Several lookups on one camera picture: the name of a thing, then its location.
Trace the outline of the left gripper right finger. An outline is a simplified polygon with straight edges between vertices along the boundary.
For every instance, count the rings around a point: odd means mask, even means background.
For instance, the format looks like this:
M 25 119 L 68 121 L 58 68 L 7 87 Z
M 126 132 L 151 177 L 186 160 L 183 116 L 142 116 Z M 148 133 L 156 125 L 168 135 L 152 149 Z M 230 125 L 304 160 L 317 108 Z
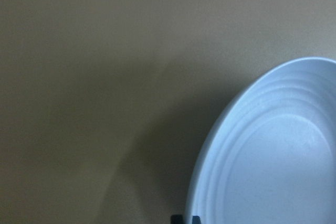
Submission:
M 192 216 L 192 224 L 201 224 L 200 216 Z

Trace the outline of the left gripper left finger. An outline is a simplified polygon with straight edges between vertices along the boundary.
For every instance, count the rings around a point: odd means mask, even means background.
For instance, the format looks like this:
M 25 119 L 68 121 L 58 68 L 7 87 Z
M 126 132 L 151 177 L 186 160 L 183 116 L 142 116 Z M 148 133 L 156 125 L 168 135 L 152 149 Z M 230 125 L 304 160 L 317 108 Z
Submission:
M 171 215 L 171 224 L 183 224 L 183 215 Z

